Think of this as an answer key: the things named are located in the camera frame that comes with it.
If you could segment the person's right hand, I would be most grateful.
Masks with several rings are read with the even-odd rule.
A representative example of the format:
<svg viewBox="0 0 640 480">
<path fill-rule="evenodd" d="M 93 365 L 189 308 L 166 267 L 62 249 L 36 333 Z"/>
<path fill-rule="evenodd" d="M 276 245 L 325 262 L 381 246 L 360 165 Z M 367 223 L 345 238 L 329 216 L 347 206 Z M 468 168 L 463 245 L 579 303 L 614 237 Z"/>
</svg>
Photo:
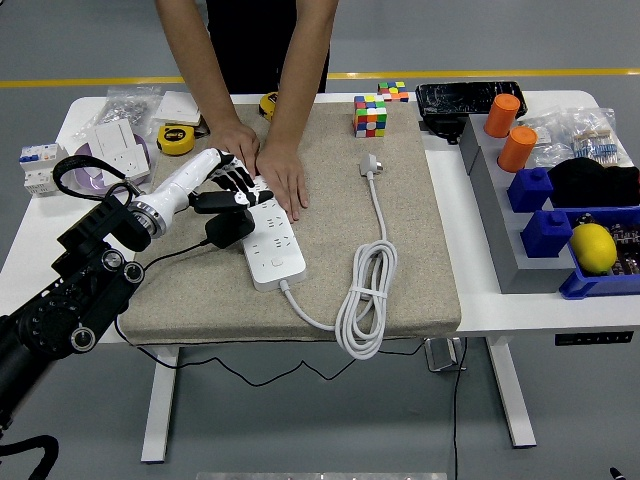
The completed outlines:
<svg viewBox="0 0 640 480">
<path fill-rule="evenodd" d="M 253 129 L 238 120 L 223 121 L 210 128 L 208 145 L 233 154 L 245 165 L 251 177 L 256 176 L 256 160 L 260 149 Z"/>
</svg>

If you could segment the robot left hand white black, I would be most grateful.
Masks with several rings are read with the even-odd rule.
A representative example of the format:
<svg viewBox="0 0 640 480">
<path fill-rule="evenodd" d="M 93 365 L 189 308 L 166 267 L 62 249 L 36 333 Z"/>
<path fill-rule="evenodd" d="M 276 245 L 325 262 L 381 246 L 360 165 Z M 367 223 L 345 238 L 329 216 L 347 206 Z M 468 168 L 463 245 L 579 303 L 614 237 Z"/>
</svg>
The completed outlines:
<svg viewBox="0 0 640 480">
<path fill-rule="evenodd" d="M 170 175 L 153 193 L 140 197 L 147 215 L 166 230 L 174 215 L 187 207 L 196 213 L 232 213 L 271 200 L 270 190 L 258 191 L 243 162 L 211 148 Z"/>
</svg>

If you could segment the person's left hand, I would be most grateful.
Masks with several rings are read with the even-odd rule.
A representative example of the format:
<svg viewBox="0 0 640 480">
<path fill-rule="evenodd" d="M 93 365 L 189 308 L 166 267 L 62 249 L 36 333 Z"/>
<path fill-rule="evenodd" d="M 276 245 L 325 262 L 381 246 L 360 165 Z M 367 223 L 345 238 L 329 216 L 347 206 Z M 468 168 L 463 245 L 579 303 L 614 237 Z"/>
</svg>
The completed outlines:
<svg viewBox="0 0 640 480">
<path fill-rule="evenodd" d="M 309 206 L 309 195 L 297 147 L 266 143 L 258 154 L 256 166 L 289 221 L 298 221 L 301 211 Z"/>
</svg>

